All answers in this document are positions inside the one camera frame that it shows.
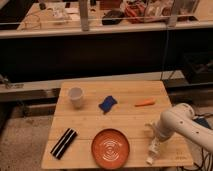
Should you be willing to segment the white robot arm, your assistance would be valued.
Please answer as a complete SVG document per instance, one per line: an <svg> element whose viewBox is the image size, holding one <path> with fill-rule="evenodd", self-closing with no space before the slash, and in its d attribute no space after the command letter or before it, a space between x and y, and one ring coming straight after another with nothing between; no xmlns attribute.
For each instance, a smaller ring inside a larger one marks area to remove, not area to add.
<svg viewBox="0 0 213 171"><path fill-rule="evenodd" d="M164 110L157 122L149 123L153 137L167 141L174 133L189 139L213 154L213 130L193 121L194 109L187 103L179 103Z"/></svg>

